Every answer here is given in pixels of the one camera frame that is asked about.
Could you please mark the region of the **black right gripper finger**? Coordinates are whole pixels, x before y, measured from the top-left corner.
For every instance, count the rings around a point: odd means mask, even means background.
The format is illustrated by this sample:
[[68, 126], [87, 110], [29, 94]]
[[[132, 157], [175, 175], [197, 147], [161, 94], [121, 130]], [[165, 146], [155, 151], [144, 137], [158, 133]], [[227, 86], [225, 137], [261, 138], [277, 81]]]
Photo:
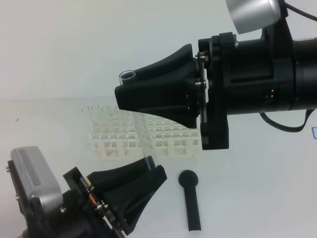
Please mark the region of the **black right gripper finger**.
[[191, 77], [154, 78], [115, 88], [120, 109], [160, 116], [187, 128], [197, 127], [198, 99]]
[[196, 64], [191, 44], [184, 45], [170, 56], [135, 70], [134, 84], [195, 83]]

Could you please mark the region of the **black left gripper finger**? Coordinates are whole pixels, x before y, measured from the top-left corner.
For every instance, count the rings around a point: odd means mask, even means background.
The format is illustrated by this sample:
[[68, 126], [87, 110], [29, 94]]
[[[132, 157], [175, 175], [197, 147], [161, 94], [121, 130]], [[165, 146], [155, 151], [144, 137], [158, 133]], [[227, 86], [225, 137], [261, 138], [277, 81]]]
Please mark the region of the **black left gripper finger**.
[[167, 175], [163, 166], [158, 165], [155, 169], [129, 184], [138, 185], [137, 182], [140, 182], [140, 186], [136, 189], [133, 190], [125, 185], [112, 193], [104, 194], [106, 202], [110, 205], [117, 222], [126, 235], [134, 231], [149, 200], [166, 180]]
[[147, 156], [123, 167], [92, 172], [87, 178], [94, 187], [95, 193], [104, 196], [104, 194], [112, 193], [125, 185], [131, 187], [133, 190], [136, 189], [140, 186], [140, 182], [137, 182], [138, 185], [129, 184], [140, 179], [141, 176], [155, 168], [152, 156]]

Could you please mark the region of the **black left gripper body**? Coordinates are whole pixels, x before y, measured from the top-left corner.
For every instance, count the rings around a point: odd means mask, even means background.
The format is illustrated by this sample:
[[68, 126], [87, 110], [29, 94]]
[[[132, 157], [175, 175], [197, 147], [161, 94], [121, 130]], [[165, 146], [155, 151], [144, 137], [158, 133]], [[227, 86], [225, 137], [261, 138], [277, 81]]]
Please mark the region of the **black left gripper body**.
[[13, 161], [8, 162], [20, 212], [27, 228], [21, 238], [125, 238], [128, 232], [110, 205], [94, 193], [93, 187], [77, 167], [64, 179], [69, 190], [62, 194], [61, 204], [46, 212], [39, 196], [27, 196], [22, 176]]

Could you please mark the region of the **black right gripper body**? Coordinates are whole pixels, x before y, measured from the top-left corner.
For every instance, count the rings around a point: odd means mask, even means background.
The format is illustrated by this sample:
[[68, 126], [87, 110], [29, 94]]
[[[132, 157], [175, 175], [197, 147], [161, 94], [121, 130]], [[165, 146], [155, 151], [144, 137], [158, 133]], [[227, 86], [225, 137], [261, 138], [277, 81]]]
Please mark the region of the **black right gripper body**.
[[229, 115], [288, 111], [295, 95], [293, 39], [285, 18], [259, 39], [231, 32], [198, 41], [207, 57], [208, 102], [201, 122], [204, 150], [229, 147]]

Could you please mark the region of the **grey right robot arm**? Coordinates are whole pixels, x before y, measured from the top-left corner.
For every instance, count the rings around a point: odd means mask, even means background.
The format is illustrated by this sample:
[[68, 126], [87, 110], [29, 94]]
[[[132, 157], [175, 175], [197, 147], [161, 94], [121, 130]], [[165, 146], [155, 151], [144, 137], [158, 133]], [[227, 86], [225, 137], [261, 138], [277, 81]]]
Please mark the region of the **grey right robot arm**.
[[271, 126], [276, 111], [317, 107], [317, 41], [294, 41], [285, 19], [263, 29], [261, 38], [238, 42], [233, 33], [187, 44], [169, 57], [135, 71], [115, 88], [122, 110], [160, 116], [200, 127], [205, 150], [227, 149], [227, 117], [258, 113]]

